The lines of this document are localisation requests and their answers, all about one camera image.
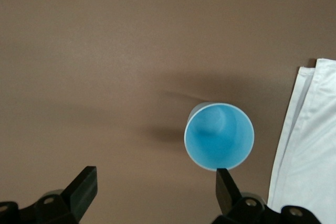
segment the blue cup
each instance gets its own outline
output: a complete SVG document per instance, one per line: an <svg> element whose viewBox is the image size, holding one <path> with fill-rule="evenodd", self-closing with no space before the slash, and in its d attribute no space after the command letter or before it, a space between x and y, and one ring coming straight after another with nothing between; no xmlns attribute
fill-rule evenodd
<svg viewBox="0 0 336 224"><path fill-rule="evenodd" d="M254 129L248 116L227 103L204 102L190 113L184 145L190 158L208 170L232 169L250 154Z"/></svg>

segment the brown surface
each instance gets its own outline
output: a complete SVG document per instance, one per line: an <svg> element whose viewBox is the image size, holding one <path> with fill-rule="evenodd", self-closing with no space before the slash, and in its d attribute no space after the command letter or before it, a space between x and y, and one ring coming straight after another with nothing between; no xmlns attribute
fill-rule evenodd
<svg viewBox="0 0 336 224"><path fill-rule="evenodd" d="M256 132L231 171L267 199L298 66L336 59L336 0L0 0L0 199L21 207L96 165L82 223L210 223L215 173L187 156L202 101Z"/></svg>

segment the cup rim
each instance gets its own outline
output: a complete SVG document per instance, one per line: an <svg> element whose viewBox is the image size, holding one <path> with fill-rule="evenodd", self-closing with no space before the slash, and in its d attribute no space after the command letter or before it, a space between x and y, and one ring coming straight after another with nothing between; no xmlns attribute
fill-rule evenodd
<svg viewBox="0 0 336 224"><path fill-rule="evenodd" d="M188 151L188 148L187 148L187 145L186 145L186 133L187 133L187 130L189 128L189 125L190 125L190 122L192 121L192 119L197 116L197 114L199 114L201 111L205 110L206 108L209 108L209 107L212 107L212 106L218 106L218 105L222 105L222 106L227 106L227 107L231 107L235 110L237 110L238 112L240 112L244 118L247 120L248 124L250 125L250 128L251 128L251 131L252 131L252 140L251 140L251 148L248 150L246 156L244 158L241 159L241 161L239 163L237 163L236 165L234 166L231 166L231 167L226 167L226 169L233 169L235 167L237 167L238 165L240 165L242 162L245 161L245 159L248 157L248 155L251 153L252 151L252 148L253 148L253 145L254 145L254 137L255 137L255 133L254 133L254 127L253 127L253 124L250 120L250 118L247 116L247 114L241 110L240 108L238 108L237 106L234 106L232 104L229 104L229 103L224 103L224 102L214 102L214 103L210 103L208 105L205 105L203 107L201 107L200 109L198 109L189 119L188 119L188 122L187 122L187 125L185 127L185 130L184 130L184 147L188 153L188 156L192 159L192 161L194 161L194 163L196 163L198 166L200 166L201 168L203 169L206 169L206 170L211 170L213 172L215 172L217 169L212 169L212 168L209 168L209 167L205 167L203 165L201 165L199 162L197 162L192 156L191 154L189 153Z"/></svg>

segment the towel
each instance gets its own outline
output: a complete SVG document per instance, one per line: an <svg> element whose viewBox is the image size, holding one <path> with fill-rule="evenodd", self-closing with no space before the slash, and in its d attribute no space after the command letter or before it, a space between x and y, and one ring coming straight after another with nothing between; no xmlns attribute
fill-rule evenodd
<svg viewBox="0 0 336 224"><path fill-rule="evenodd" d="M268 206L336 223L336 61L299 69L272 169Z"/></svg>

